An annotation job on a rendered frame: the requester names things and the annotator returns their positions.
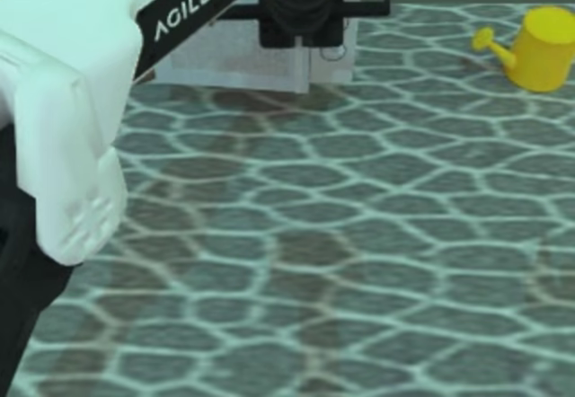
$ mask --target table surface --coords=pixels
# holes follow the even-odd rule
[[[126,222],[9,397],[571,397],[575,82],[469,61],[525,11],[399,6],[307,96],[135,88]]]

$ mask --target watering can body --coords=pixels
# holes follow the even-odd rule
[[[511,49],[492,41],[490,28],[473,37],[475,49],[489,48],[504,65],[509,80],[531,92],[559,89],[575,58],[575,14],[557,6],[530,10]]]

